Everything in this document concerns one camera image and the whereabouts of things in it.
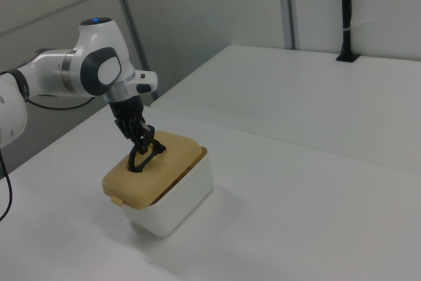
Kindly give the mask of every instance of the white wall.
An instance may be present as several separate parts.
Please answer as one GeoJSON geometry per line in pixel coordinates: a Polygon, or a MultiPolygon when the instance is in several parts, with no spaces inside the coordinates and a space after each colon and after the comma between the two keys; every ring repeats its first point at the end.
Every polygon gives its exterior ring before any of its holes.
{"type": "MultiPolygon", "coordinates": [[[[338,53],[341,0],[294,0],[297,48],[338,53]]],[[[421,59],[421,0],[353,0],[353,51],[366,56],[421,59]]]]}
{"type": "Polygon", "coordinates": [[[285,47],[280,0],[128,0],[162,94],[230,44],[285,47]]]}
{"type": "MultiPolygon", "coordinates": [[[[18,66],[41,47],[72,49],[78,39],[79,23],[94,16],[109,16],[116,20],[134,66],[141,68],[119,0],[0,0],[0,8],[2,71],[18,66]]],[[[77,105],[85,100],[72,97],[36,99],[55,107],[77,105]]],[[[145,102],[151,102],[150,96],[145,102]]],[[[3,151],[7,168],[15,169],[104,106],[101,98],[81,109],[59,112],[27,104],[28,125],[24,133],[3,151]]]]}

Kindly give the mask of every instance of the beige lid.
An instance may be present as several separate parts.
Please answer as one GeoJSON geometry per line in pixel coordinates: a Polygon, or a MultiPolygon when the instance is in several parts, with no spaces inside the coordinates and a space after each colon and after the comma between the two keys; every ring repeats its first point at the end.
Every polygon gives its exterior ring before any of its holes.
{"type": "MultiPolygon", "coordinates": [[[[166,147],[166,151],[153,157],[143,172],[130,172],[126,156],[104,177],[104,193],[112,201],[128,204],[134,209],[148,207],[202,154],[202,147],[184,136],[157,131],[155,138],[166,147]]],[[[150,153],[151,146],[146,154],[137,154],[136,164],[150,153]]]]}

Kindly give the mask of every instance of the cable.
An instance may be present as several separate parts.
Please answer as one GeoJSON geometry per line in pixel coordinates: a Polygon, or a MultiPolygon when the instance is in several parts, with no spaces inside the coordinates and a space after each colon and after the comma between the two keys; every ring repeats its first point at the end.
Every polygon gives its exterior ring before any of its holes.
{"type": "Polygon", "coordinates": [[[95,99],[95,97],[92,97],[91,99],[89,99],[88,101],[80,104],[80,105],[75,105],[74,107],[68,107],[68,108],[52,108],[52,107],[47,107],[46,105],[39,105],[38,103],[35,103],[33,101],[27,100],[27,102],[29,102],[31,105],[35,105],[36,107],[42,108],[42,109],[47,109],[47,110],[56,110],[56,111],[64,111],[64,110],[74,110],[74,109],[79,109],[82,108],[84,105],[87,105],[89,102],[92,102],[95,99]]]}
{"type": "Polygon", "coordinates": [[[1,149],[0,149],[0,163],[1,163],[1,167],[3,169],[3,172],[5,173],[7,185],[9,187],[9,204],[7,205],[6,211],[0,217],[0,222],[1,222],[6,217],[7,213],[9,213],[9,211],[11,209],[11,206],[12,206],[12,200],[13,200],[11,179],[9,178],[9,173],[6,170],[5,162],[3,160],[3,155],[1,154],[1,149]]]}

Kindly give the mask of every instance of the white table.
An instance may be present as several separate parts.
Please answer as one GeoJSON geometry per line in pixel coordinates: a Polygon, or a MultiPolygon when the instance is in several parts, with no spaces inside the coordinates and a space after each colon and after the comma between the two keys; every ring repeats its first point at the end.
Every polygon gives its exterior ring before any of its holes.
{"type": "MultiPolygon", "coordinates": [[[[208,147],[215,189],[167,238],[131,225],[102,177],[131,148],[108,107],[11,174],[0,279],[419,280],[421,177],[145,108],[208,147]]],[[[0,181],[0,209],[7,188],[0,181]]]]}
{"type": "Polygon", "coordinates": [[[336,56],[231,45],[151,106],[421,174],[421,63],[336,56]]]}

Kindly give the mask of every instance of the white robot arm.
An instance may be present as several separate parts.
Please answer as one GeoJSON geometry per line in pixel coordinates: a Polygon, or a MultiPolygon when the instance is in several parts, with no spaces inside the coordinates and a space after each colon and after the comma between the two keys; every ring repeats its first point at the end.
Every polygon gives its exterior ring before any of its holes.
{"type": "Polygon", "coordinates": [[[75,48],[39,50],[29,61],[0,74],[0,148],[24,130],[25,101],[33,96],[103,95],[117,126],[133,141],[136,151],[144,154],[152,143],[162,152],[153,127],[142,117],[139,96],[156,90],[157,75],[134,69],[123,35],[112,19],[83,21],[79,31],[75,48]]]}

